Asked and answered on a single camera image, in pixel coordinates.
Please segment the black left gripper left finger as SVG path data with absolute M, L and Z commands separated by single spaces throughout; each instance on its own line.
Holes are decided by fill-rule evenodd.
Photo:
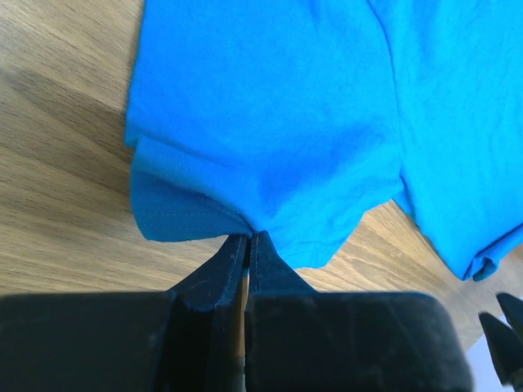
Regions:
M 40 293 L 1 299 L 4 391 L 240 391 L 248 239 L 164 292 Z

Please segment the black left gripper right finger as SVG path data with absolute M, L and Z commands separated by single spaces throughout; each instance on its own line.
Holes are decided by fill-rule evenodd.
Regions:
M 470 391 L 442 304 L 421 292 L 318 292 L 278 255 L 250 244 L 245 310 L 249 391 Z

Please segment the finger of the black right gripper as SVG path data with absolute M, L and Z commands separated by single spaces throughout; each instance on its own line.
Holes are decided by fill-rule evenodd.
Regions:
M 489 313 L 480 313 L 494 370 L 502 385 L 522 386 L 522 342 L 505 323 Z
M 511 328 L 518 335 L 523 334 L 523 302 L 521 299 L 506 292 L 496 295 L 498 303 Z

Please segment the blue t shirt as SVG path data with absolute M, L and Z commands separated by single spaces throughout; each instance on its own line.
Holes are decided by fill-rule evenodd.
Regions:
M 149 240 L 319 268 L 394 200 L 481 281 L 522 241 L 522 4 L 147 1 L 124 141 Z

